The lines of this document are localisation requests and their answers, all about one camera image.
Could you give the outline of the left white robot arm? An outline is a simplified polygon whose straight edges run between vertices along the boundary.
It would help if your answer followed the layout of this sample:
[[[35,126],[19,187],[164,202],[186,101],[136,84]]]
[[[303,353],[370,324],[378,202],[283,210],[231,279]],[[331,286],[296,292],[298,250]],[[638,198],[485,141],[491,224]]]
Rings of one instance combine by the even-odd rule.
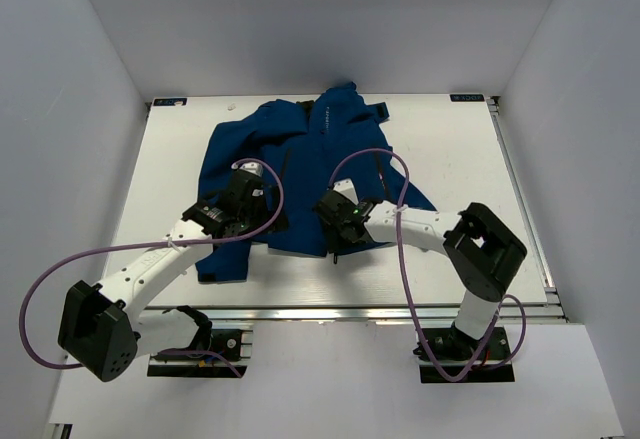
[[[284,195],[270,196],[265,162],[236,162],[225,189],[201,198],[157,243],[120,271],[94,285],[80,281],[67,292],[59,345],[98,379],[119,377],[138,357],[199,358],[212,352],[212,323],[199,310],[179,305],[161,313],[150,302],[219,246],[274,230]]]

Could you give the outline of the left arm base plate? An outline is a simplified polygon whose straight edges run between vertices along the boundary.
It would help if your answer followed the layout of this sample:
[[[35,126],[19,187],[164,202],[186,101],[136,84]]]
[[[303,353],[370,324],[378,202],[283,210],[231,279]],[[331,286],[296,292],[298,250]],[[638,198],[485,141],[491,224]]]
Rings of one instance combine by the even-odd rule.
[[[253,324],[211,318],[207,353],[156,354],[149,358],[147,376],[178,379],[239,379],[244,376],[253,345]]]

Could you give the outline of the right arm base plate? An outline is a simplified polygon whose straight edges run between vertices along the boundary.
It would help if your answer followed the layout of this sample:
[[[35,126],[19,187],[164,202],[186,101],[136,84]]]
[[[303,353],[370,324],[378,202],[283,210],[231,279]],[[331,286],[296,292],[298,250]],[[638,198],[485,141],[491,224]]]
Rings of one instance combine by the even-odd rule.
[[[422,332],[435,358],[451,376],[462,372],[478,346],[455,333],[453,327],[427,327]],[[436,370],[420,342],[417,342],[413,354],[418,362],[422,384],[450,384]],[[495,327],[485,348],[459,383],[514,383],[513,366],[507,362],[510,355],[511,347],[505,328]]]

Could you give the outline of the blue and black jacket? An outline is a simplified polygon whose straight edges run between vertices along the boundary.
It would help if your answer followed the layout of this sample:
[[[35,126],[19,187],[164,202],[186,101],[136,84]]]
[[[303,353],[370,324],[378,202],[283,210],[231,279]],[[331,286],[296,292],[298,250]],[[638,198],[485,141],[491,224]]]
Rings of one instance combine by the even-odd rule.
[[[286,230],[261,236],[270,250],[324,257],[326,240],[313,207],[331,179],[353,181],[361,198],[433,210],[431,201],[391,164],[382,123],[384,103],[366,104],[353,83],[331,88],[314,101],[275,100],[243,120],[216,126],[198,179],[200,198],[224,189],[231,165],[258,158],[272,167],[284,189]]]

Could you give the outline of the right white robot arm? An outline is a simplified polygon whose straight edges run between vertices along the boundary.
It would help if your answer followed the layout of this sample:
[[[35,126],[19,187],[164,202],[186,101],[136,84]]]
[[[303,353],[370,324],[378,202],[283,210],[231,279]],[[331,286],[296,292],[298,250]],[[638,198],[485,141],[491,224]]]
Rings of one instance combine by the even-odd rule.
[[[472,202],[444,213],[388,201],[354,201],[355,193],[329,189],[314,206],[331,254],[376,243],[408,245],[447,257],[465,293],[451,343],[472,358],[488,344],[486,330],[517,275],[527,248],[488,206]]]

